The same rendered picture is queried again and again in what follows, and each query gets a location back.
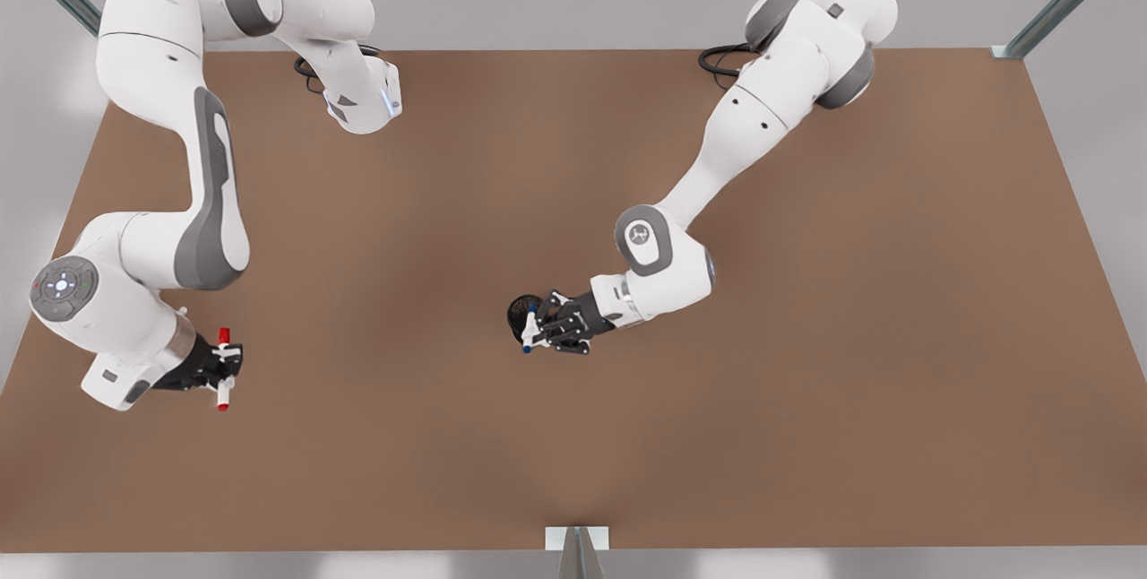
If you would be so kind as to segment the white marker with red caps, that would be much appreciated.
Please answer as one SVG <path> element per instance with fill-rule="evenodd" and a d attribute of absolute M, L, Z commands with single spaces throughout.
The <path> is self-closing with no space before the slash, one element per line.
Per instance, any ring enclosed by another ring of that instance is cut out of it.
<path fill-rule="evenodd" d="M 227 349 L 229 347 L 231 329 L 228 327 L 221 327 L 218 332 L 218 349 L 217 352 L 219 358 L 224 359 L 227 355 Z M 223 377 L 217 384 L 217 409 L 220 412 L 229 410 L 229 393 L 234 386 L 233 376 Z"/>

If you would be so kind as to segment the dark round pen holder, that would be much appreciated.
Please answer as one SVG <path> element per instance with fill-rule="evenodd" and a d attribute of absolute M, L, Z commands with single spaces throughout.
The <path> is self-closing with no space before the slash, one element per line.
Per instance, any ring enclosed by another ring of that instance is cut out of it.
<path fill-rule="evenodd" d="M 523 294 L 514 298 L 512 305 L 507 308 L 507 323 L 512 326 L 513 337 L 523 343 L 522 332 L 526 330 L 528 316 L 531 311 L 537 311 L 541 304 L 541 298 L 533 296 L 533 294 Z"/>

